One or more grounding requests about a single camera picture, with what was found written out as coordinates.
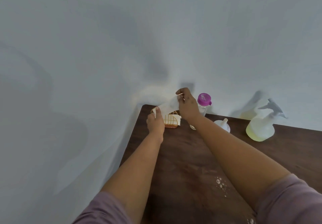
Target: forearm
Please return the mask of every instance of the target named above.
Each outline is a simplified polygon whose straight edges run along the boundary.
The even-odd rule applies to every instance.
[[[119,199],[134,223],[144,212],[160,144],[158,136],[149,134],[101,190]]]
[[[253,209],[260,194],[290,174],[280,164],[205,117],[196,118],[193,126],[236,190]]]

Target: left hand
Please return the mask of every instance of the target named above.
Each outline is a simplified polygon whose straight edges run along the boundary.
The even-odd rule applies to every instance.
[[[159,107],[156,107],[155,111],[156,117],[154,113],[149,114],[147,117],[147,128],[150,134],[156,136],[161,143],[163,141],[164,121]]]

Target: table top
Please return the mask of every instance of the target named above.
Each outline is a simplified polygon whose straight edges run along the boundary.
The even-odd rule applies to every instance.
[[[146,119],[154,107],[142,107],[121,164],[148,135]],[[212,121],[228,118],[231,134],[322,193],[322,131],[274,125],[274,136],[255,142],[246,134],[249,120],[206,117]],[[251,207],[234,189],[198,132],[185,120],[175,129],[166,128],[142,222],[246,224],[251,219],[256,223]]]

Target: hand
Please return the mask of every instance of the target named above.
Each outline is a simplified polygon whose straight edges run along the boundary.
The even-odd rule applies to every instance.
[[[163,142],[164,121],[159,107],[155,108],[156,117],[154,113],[147,117],[147,128],[151,135],[154,135],[160,143]]]
[[[179,111],[183,119],[185,119],[189,124],[193,124],[198,116],[201,116],[198,108],[197,101],[191,95],[188,88],[181,88],[176,92],[179,101]]]

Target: white wall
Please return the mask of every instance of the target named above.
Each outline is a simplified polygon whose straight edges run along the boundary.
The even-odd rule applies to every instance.
[[[320,2],[0,0],[0,222],[70,223],[140,105],[185,84],[227,116],[263,90],[321,130]]]

